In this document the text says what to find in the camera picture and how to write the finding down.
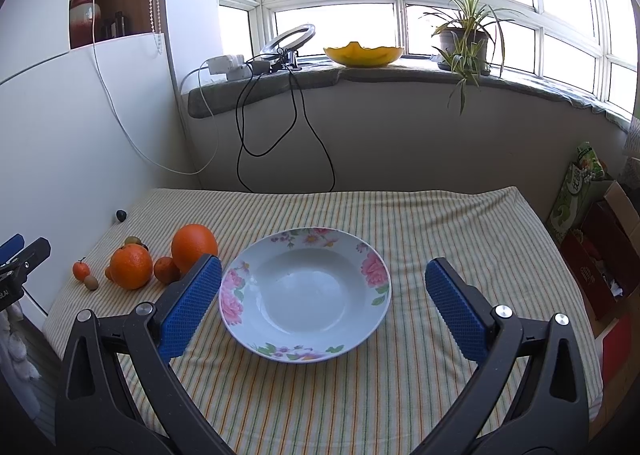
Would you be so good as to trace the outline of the cardboard box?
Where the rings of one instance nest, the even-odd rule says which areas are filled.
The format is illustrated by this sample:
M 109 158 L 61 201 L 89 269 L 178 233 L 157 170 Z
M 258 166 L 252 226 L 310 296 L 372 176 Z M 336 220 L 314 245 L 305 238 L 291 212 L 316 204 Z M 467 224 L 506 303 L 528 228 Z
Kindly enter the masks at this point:
M 560 253 L 595 321 L 613 316 L 639 287 L 639 212 L 614 181 L 563 238 Z

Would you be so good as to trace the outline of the white power strip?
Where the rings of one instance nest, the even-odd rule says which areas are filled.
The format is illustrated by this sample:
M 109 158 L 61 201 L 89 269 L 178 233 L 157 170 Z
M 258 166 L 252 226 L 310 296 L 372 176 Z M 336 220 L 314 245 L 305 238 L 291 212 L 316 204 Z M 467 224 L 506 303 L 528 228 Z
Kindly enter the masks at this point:
M 212 76 L 224 75 L 228 82 L 236 82 L 252 76 L 250 67 L 246 64 L 242 54 L 214 56 L 206 61 L 206 66 L 209 74 Z

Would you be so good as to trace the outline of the striped tablecloth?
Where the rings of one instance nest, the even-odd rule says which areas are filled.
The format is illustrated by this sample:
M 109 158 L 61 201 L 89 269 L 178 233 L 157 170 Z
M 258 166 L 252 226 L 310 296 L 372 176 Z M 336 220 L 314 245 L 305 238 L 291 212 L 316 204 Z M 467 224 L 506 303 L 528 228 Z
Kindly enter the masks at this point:
M 570 318 L 584 365 L 588 412 L 603 383 L 582 295 L 544 225 L 514 188 L 480 194 L 445 191 L 246 194 L 156 189 L 90 250 L 100 273 L 125 237 L 154 256 L 168 253 L 185 224 L 218 238 L 230 264 L 259 238 L 319 227 L 356 235 L 390 270 L 392 293 L 378 330 L 335 359 L 304 365 L 271 361 L 242 347 L 224 326 L 242 298 L 209 307 L 186 353 L 171 368 L 221 438 L 240 454 L 407 454 L 446 414 L 471 378 L 428 297 L 427 262 L 447 259 L 495 305 L 526 319 Z

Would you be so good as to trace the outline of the large smooth orange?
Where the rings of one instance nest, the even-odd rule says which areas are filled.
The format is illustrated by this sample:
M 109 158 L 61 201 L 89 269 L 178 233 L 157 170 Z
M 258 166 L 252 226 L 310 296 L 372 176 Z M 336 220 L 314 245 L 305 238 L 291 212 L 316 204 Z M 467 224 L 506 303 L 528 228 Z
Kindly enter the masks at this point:
M 218 256 L 216 238 L 208 227 L 187 224 L 171 241 L 171 257 L 182 274 L 186 274 L 203 255 Z

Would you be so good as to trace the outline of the floral white ceramic plate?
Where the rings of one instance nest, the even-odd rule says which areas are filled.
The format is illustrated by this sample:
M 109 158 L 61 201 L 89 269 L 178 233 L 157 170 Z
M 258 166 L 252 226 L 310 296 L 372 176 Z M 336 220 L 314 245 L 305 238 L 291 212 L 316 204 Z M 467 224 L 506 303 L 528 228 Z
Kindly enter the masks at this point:
M 363 239 L 330 227 L 261 238 L 230 262 L 218 305 L 231 336 L 259 357 L 317 363 L 365 342 L 382 324 L 392 278 Z

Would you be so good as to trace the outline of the red white vase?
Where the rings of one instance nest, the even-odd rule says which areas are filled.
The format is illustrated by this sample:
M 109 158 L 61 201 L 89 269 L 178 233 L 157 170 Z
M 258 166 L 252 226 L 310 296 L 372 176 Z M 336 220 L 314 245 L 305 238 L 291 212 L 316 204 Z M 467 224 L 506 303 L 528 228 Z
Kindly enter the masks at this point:
M 70 46 L 91 45 L 100 36 L 101 8 L 96 0 L 70 0 Z

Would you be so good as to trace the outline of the large orange with stem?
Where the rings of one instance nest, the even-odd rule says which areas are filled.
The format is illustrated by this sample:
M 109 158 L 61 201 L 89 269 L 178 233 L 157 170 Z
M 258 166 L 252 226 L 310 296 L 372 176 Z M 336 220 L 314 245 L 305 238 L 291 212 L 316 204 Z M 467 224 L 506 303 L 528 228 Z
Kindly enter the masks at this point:
M 149 252 L 138 244 L 116 249 L 107 268 L 108 278 L 126 290 L 137 290 L 150 282 L 153 261 Z

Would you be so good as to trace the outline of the small tangerine with stem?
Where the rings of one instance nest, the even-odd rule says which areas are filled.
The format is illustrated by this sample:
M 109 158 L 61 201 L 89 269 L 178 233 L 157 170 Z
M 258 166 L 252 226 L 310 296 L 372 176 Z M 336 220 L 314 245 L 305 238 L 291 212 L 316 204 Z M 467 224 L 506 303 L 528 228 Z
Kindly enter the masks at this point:
M 91 270 L 88 264 L 85 263 L 84 260 L 80 259 L 73 264 L 72 267 L 73 277 L 77 279 L 78 282 L 85 282 L 88 276 L 91 275 Z

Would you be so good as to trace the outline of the green snack bag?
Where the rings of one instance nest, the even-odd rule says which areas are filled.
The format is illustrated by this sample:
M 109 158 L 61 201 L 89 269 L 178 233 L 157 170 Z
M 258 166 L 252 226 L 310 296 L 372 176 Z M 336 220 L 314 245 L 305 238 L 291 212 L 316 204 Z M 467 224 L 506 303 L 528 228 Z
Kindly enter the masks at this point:
M 576 226 L 589 206 L 602 197 L 613 178 L 588 141 L 577 145 L 576 160 L 565 171 L 558 195 L 546 220 L 553 241 L 560 245 L 568 231 Z

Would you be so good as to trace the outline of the grey windowsill mat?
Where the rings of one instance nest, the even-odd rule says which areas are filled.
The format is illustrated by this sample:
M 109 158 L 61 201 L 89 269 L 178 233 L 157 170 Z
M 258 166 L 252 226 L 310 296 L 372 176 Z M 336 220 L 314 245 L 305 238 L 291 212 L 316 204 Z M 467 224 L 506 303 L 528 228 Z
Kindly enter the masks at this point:
M 454 87 L 458 77 L 438 68 L 424 70 L 402 66 L 383 68 L 349 68 L 349 67 L 307 67 L 299 72 L 280 71 L 277 74 L 265 75 L 252 80 L 241 79 L 236 82 L 217 82 L 194 87 L 188 94 L 186 111 L 195 119 L 203 119 L 212 115 L 233 111 L 243 101 L 255 103 L 290 91 L 292 88 L 312 90 L 334 87 L 341 82 L 357 82 L 357 84 L 385 84 L 385 82 L 417 82 L 418 84 L 443 85 Z M 541 84 L 528 77 L 502 79 L 496 76 L 485 76 L 474 86 L 508 90 L 552 102 L 566 102 L 576 110 L 590 111 L 602 115 L 611 123 L 626 130 L 632 116 L 605 104 L 589 94 L 580 94 L 554 85 Z

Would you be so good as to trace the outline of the small brown longan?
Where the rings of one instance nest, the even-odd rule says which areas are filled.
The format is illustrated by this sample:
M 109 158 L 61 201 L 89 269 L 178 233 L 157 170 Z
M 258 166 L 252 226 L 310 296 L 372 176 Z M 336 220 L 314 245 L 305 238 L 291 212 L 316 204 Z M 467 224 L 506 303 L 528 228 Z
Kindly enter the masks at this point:
M 98 280 L 92 275 L 86 276 L 82 284 L 84 284 L 85 287 L 91 291 L 96 290 L 99 287 Z

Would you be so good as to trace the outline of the potted spider plant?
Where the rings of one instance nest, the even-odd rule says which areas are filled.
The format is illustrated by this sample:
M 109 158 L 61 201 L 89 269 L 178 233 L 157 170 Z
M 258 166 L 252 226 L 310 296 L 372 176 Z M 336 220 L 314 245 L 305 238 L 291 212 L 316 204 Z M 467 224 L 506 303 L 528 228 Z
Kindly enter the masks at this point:
M 439 39 L 435 49 L 440 64 L 457 77 L 454 89 L 449 94 L 447 105 L 452 97 L 459 96 L 459 114 L 466 106 L 466 87 L 471 84 L 480 88 L 480 78 L 490 74 L 490 61 L 487 59 L 489 44 L 499 49 L 499 76 L 502 76 L 506 62 L 506 38 L 504 23 L 512 23 L 513 15 L 521 11 L 505 6 L 495 7 L 484 0 L 448 0 L 451 10 L 431 7 L 422 16 L 438 19 L 432 36 Z

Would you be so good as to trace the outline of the green grape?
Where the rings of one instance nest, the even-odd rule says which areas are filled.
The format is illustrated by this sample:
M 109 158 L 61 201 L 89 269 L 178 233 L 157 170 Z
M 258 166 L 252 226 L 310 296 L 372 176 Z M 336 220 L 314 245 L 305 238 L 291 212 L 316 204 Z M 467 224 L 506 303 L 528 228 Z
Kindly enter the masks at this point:
M 137 236 L 130 235 L 130 236 L 128 236 L 128 237 L 125 239 L 125 244 L 126 244 L 126 245 L 131 245 L 131 244 L 134 244 L 134 245 L 141 245 L 141 244 L 142 244 L 142 241 L 141 241 L 141 239 L 140 239 L 140 238 L 138 238 Z

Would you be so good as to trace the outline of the yellow bowl on windowsill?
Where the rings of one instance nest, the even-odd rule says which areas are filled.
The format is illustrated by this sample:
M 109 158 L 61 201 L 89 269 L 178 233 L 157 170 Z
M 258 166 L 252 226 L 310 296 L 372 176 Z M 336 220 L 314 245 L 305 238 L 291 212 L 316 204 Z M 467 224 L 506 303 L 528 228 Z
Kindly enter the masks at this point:
M 341 48 L 324 48 L 324 53 L 332 61 L 356 68 L 384 67 L 398 60 L 404 53 L 401 47 L 361 47 L 352 41 Z

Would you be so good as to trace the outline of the medium mandarin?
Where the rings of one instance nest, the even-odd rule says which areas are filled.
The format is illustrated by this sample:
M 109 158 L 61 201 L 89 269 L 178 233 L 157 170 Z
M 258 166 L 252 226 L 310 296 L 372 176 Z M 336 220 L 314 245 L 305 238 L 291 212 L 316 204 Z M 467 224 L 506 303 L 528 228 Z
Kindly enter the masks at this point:
M 175 264 L 174 259 L 165 256 L 155 261 L 154 276 L 158 282 L 161 282 L 163 285 L 169 285 L 179 281 L 181 272 L 177 264 Z

